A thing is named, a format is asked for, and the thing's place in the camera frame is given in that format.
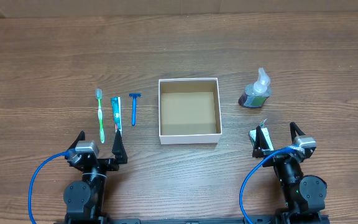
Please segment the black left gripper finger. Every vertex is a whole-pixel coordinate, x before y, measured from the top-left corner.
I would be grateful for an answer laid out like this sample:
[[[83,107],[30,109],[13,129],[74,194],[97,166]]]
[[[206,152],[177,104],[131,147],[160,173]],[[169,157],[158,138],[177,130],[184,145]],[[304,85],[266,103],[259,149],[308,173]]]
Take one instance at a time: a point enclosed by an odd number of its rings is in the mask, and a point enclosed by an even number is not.
[[[112,146],[112,153],[114,154],[115,160],[118,164],[127,164],[128,157],[124,149],[120,130],[116,131],[114,143]]]
[[[80,142],[80,141],[84,141],[85,140],[85,132],[81,131],[79,133],[79,135],[77,136],[77,138],[74,140],[74,142],[70,145],[70,147],[68,148],[68,150],[70,149],[74,149],[76,147],[76,145]]]

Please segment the green white soap packet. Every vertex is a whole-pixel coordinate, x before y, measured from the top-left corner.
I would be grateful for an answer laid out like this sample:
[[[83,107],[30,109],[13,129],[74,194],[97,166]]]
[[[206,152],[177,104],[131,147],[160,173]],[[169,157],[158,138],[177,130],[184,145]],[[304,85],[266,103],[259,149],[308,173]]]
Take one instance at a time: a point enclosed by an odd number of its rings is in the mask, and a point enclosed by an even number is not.
[[[264,119],[260,124],[259,126],[261,127],[261,130],[262,130],[262,133],[264,135],[264,138],[267,142],[267,145],[268,145],[268,149],[270,151],[273,151],[274,150],[274,147],[273,147],[273,144],[272,144],[272,140],[270,138],[270,135],[269,135],[269,131],[268,129],[265,127],[265,122],[267,121],[267,119]],[[249,131],[249,137],[250,137],[250,141],[251,141],[251,144],[252,146],[254,147],[255,146],[255,142],[256,142],[256,129],[253,129],[251,131]]]

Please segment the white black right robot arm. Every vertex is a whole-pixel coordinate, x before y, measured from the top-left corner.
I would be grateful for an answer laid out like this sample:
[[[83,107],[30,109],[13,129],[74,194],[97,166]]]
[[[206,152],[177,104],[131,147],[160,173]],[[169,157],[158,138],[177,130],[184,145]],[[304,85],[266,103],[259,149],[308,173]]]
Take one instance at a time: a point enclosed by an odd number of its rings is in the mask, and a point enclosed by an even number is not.
[[[263,164],[273,167],[280,181],[286,202],[268,218],[252,217],[257,223],[327,224],[329,218],[322,215],[327,194],[327,183],[318,176],[304,175],[300,164],[312,156],[316,149],[315,139],[305,134],[294,122],[290,123],[291,144],[295,152],[273,156]]]

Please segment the clear soap pump bottle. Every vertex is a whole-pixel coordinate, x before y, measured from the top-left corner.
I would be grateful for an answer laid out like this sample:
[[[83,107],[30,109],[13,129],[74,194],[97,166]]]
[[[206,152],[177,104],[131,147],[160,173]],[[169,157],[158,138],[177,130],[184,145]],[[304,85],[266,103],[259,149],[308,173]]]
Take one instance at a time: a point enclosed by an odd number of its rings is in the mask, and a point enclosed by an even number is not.
[[[238,99],[238,104],[244,108],[261,108],[272,94],[270,77],[264,68],[259,68],[256,82],[248,84]]]

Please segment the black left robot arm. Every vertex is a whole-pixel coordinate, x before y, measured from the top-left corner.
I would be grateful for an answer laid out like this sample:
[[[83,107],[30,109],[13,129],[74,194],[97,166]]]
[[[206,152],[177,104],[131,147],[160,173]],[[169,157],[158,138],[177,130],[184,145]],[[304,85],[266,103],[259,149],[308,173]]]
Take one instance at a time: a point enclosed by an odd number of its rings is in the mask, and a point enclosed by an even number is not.
[[[111,158],[99,158],[97,144],[86,141],[84,131],[67,149],[65,159],[69,166],[81,171],[82,176],[81,180],[70,183],[63,193],[67,206],[65,223],[112,223],[111,217],[103,212],[103,202],[106,174],[118,171],[128,160],[120,131],[116,131],[112,153]]]

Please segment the white cardboard box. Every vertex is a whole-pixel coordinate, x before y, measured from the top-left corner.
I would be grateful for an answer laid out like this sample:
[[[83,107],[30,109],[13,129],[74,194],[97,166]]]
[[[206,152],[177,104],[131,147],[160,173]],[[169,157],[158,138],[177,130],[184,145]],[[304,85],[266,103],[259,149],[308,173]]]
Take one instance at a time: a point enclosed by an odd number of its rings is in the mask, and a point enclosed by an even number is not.
[[[218,143],[223,133],[218,79],[160,79],[158,125],[162,145]]]

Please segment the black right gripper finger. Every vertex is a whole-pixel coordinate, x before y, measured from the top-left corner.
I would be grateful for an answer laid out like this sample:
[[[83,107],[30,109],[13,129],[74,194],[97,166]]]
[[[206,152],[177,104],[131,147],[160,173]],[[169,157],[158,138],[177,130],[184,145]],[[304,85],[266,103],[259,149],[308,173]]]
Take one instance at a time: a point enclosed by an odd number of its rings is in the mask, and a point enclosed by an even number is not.
[[[256,127],[254,150],[270,149],[269,144],[260,126]]]
[[[290,123],[291,141],[293,144],[301,144],[305,133],[296,125],[295,122]]]

